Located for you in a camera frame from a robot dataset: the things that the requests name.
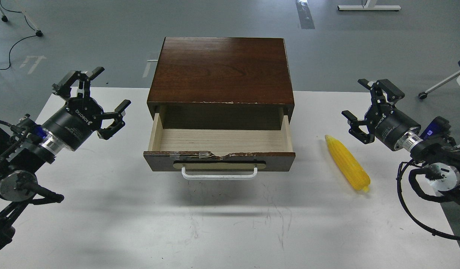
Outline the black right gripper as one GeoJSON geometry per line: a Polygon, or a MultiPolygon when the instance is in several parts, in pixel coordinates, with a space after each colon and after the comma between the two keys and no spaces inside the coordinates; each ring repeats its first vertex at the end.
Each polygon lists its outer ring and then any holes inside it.
{"type": "Polygon", "coordinates": [[[392,151],[401,149],[397,142],[408,131],[419,133],[421,125],[411,119],[395,106],[396,102],[405,97],[396,85],[388,79],[370,82],[359,79],[357,82],[369,90],[371,106],[365,114],[364,120],[358,120],[350,111],[342,111],[350,126],[349,133],[363,144],[373,143],[375,137],[392,151]],[[366,126],[369,133],[365,133],[360,126],[366,126]]]}

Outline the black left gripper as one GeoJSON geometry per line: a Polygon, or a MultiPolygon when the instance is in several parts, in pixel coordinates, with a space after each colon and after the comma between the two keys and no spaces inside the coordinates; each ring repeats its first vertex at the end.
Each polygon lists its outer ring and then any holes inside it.
{"type": "Polygon", "coordinates": [[[103,108],[90,97],[91,81],[104,70],[104,67],[97,67],[87,72],[70,71],[58,84],[52,84],[52,94],[67,102],[41,127],[63,141],[71,151],[76,151],[96,130],[100,139],[108,140],[125,126],[123,118],[125,109],[131,104],[129,99],[124,99],[113,112],[103,112],[103,108]],[[71,98],[71,86],[76,81],[79,82],[78,89],[83,92],[71,98]],[[114,120],[112,124],[100,128],[102,120],[109,119],[114,120]]]}

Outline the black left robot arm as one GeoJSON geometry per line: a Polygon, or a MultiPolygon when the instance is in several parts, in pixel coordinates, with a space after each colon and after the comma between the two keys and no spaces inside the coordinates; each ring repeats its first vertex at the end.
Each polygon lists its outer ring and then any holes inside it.
{"type": "Polygon", "coordinates": [[[13,223],[30,205],[60,203],[64,196],[40,186],[36,172],[52,163],[64,148],[75,151],[93,132],[109,139],[124,127],[125,109],[131,103],[124,99],[112,112],[103,108],[90,95],[91,81],[104,71],[70,71],[58,84],[54,95],[65,104],[44,124],[37,124],[25,114],[17,124],[0,120],[0,198],[9,201],[0,212],[0,250],[12,242],[16,233],[13,223]]]}

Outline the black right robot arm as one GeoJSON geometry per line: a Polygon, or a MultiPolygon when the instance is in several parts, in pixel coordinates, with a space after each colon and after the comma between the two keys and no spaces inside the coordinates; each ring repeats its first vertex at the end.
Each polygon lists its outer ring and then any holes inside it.
{"type": "Polygon", "coordinates": [[[350,126],[349,133],[364,144],[378,139],[391,151],[408,151],[411,160],[401,162],[396,174],[396,191],[404,211],[432,235],[460,241],[460,236],[435,230],[417,220],[402,195],[402,177],[405,170],[413,166],[408,182],[418,197],[436,203],[455,202],[460,206],[460,148],[450,136],[449,121],[434,118],[420,136],[420,124],[396,108],[404,92],[387,79],[370,82],[362,78],[358,83],[369,90],[371,106],[362,120],[350,111],[342,112],[350,126]]]}

